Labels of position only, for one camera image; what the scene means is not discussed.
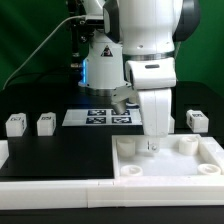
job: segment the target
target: white platform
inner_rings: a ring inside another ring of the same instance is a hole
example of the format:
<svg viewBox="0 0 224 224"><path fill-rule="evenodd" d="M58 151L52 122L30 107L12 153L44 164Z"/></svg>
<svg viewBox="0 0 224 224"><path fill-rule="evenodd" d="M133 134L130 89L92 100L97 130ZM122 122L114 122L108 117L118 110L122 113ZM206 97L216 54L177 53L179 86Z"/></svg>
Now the white platform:
<svg viewBox="0 0 224 224"><path fill-rule="evenodd" d="M139 109L116 115L112 109L67 110L62 126L142 125Z"/></svg>
<svg viewBox="0 0 224 224"><path fill-rule="evenodd" d="M163 139L155 155L147 152L145 136L113 136L114 179L0 182L0 209L224 205L223 149L213 138L197 135L198 154L180 155L183 136ZM135 141L135 155L121 158L116 142L127 137ZM203 163L218 166L221 175L198 175ZM122 176L125 165L140 166L143 175Z"/></svg>

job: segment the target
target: black table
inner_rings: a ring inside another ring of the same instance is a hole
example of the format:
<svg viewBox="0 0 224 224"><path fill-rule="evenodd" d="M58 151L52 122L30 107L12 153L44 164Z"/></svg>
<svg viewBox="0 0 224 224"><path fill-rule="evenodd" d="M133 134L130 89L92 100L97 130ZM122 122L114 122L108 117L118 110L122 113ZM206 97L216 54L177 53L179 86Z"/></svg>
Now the black table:
<svg viewBox="0 0 224 224"><path fill-rule="evenodd" d="M209 132L203 136L212 136L223 146L224 99L193 82L179 82L172 92L175 133L192 133L186 125L186 111L201 110L209 118ZM10 114L23 112L28 119L24 136L8 139L10 157L0 170L0 181L113 178L111 136L143 134L141 126L62 127L67 109L111 108L110 98L79 93L67 84L12 85L0 93L0 105L1 140L7 139L5 122ZM46 112L56 113L57 128L53 137L38 137L36 122ZM223 223L223 208L0 211L0 223Z"/></svg>

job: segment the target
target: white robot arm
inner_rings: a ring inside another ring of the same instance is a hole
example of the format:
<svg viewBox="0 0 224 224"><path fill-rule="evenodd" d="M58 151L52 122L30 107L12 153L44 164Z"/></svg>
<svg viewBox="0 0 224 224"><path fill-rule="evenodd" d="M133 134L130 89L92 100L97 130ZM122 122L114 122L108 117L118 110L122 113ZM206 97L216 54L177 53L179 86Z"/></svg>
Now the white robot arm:
<svg viewBox="0 0 224 224"><path fill-rule="evenodd" d="M112 42L103 30L105 0L70 2L78 8L73 14L86 14L85 19L74 21L76 26L72 27L76 31L73 32L73 49L76 50L72 58L75 62L73 67L82 68L79 69L82 73L82 80L78 82L79 89L93 95L110 96L114 88L124 86L126 81L123 75L122 46ZM80 59L77 42L89 43L89 53L85 60Z"/></svg>
<svg viewBox="0 0 224 224"><path fill-rule="evenodd" d="M176 85L173 40L187 39L199 15L197 0L109 0L104 5L105 32L123 43L126 80L137 93L144 134L153 151L169 130L170 87ZM114 95L113 105L122 112L117 99L123 98Z"/></svg>

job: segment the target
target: green wall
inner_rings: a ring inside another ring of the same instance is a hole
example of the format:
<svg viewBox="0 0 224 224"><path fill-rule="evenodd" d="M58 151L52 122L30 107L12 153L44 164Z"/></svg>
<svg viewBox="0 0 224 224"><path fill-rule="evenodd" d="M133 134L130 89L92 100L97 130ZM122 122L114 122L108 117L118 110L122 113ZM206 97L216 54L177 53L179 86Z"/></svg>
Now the green wall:
<svg viewBox="0 0 224 224"><path fill-rule="evenodd" d="M200 0L201 24L182 43L176 60L179 80L203 82L224 96L224 1ZM7 77L65 18L65 0L0 2L0 89ZM69 65L70 35L65 27L21 71L36 72Z"/></svg>

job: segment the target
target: white block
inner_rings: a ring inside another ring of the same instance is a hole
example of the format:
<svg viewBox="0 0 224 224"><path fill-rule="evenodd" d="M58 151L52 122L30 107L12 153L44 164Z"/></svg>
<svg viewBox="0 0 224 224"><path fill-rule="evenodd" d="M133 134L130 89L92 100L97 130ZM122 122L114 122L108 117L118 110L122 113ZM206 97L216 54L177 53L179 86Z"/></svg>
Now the white block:
<svg viewBox="0 0 224 224"><path fill-rule="evenodd" d="M52 136L56 128L56 114L46 113L41 114L37 121L38 136Z"/></svg>
<svg viewBox="0 0 224 224"><path fill-rule="evenodd" d="M194 133L207 133L209 119L201 111L187 111L187 125Z"/></svg>
<svg viewBox="0 0 224 224"><path fill-rule="evenodd" d="M12 114L6 122L7 137L20 137L27 127L26 114Z"/></svg>

